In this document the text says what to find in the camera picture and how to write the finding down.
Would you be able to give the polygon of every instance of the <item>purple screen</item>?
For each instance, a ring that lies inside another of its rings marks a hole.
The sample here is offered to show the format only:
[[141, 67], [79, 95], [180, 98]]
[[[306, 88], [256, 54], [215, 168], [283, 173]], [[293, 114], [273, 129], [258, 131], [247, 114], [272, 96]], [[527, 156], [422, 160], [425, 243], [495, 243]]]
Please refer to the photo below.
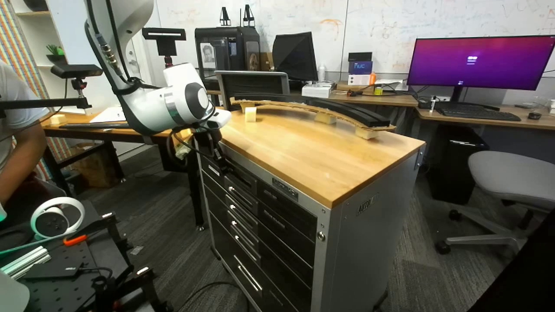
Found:
[[409, 85], [535, 90], [555, 36], [417, 39]]

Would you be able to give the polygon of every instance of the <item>black monitor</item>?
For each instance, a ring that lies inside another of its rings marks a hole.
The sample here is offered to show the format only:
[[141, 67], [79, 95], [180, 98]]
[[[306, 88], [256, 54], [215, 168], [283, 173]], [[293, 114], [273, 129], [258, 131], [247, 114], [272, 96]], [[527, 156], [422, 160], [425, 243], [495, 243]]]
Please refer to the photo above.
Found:
[[416, 39], [408, 85], [536, 90], [555, 36]]
[[289, 94], [289, 80], [286, 73], [216, 71], [215, 74], [220, 84], [224, 108], [227, 110], [232, 110], [229, 98], [237, 94]]
[[275, 70], [287, 73], [289, 79], [318, 80], [311, 32], [277, 35], [272, 57]]

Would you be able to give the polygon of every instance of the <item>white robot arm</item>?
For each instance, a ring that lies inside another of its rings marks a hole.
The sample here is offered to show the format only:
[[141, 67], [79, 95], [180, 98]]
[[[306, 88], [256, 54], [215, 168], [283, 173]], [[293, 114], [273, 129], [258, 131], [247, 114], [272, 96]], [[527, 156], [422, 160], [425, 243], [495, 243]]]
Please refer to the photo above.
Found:
[[229, 121], [231, 114], [225, 110], [214, 114], [202, 80], [190, 63], [165, 69], [168, 87], [156, 90], [147, 91], [145, 87], [151, 86], [140, 79], [123, 76], [118, 63], [127, 60], [121, 50], [150, 18], [154, 0], [84, 1], [88, 14], [85, 33], [134, 130], [153, 135], [175, 128], [219, 129]]

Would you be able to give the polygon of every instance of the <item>gray chair seat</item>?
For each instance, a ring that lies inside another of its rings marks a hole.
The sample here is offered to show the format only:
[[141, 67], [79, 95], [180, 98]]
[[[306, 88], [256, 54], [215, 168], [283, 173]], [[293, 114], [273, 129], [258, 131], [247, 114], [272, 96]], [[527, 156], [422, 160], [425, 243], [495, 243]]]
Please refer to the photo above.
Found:
[[472, 154], [468, 166], [476, 184], [498, 198], [545, 210], [555, 208], [555, 164], [484, 151]]

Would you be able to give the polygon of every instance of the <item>person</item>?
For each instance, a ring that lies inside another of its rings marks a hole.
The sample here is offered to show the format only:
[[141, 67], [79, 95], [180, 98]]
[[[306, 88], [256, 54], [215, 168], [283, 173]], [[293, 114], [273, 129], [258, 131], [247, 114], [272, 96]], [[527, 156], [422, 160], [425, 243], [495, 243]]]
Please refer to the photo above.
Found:
[[[4, 101], [32, 99], [37, 96], [0, 60], [0, 109]], [[0, 229], [28, 222], [46, 199], [65, 196], [63, 190], [37, 179], [34, 172], [46, 149], [46, 135], [38, 121], [48, 112], [47, 108], [6, 109], [6, 117], [0, 119], [0, 204], [7, 213]]]
[[203, 46], [204, 63], [214, 62], [214, 52], [212, 51], [212, 46], [207, 44]]

